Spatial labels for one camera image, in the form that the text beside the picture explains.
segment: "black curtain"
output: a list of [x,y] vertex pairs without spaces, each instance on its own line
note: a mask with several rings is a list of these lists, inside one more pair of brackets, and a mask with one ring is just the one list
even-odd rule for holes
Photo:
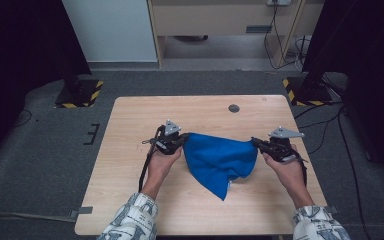
[[384,163],[384,2],[326,0],[304,71],[347,74],[348,116],[368,159]]
[[62,2],[0,0],[0,143],[25,95],[62,79],[64,69],[91,74]]

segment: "camouflage sleeve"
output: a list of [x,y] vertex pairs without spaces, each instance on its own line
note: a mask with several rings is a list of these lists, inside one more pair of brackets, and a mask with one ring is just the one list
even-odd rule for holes
[[294,239],[350,240],[347,231],[320,206],[305,206],[295,211]]
[[116,213],[113,221],[97,240],[154,240],[158,207],[152,198],[135,193]]

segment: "wall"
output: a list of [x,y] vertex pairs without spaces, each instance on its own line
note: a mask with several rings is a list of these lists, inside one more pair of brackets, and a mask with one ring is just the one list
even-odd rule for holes
[[63,0],[88,62],[157,62],[146,0]]

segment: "person's left hand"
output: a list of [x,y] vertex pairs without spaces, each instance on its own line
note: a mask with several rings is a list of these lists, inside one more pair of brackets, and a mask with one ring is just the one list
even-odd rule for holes
[[182,147],[179,147],[172,155],[164,155],[158,150],[154,152],[148,165],[148,179],[164,180],[173,163],[180,158],[181,153]]

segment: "wrist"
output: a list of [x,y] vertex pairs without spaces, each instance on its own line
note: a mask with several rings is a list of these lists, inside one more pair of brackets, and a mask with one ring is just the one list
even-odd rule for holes
[[158,172],[152,172],[148,175],[146,182],[159,183],[162,184],[165,179],[165,176]]
[[160,190],[161,185],[163,184],[164,178],[159,176],[149,176],[146,180],[141,193],[148,195],[154,201],[157,199],[158,191]]
[[314,201],[311,198],[308,190],[304,188],[288,189],[288,194],[294,202],[295,208],[301,208],[304,206],[314,205]]

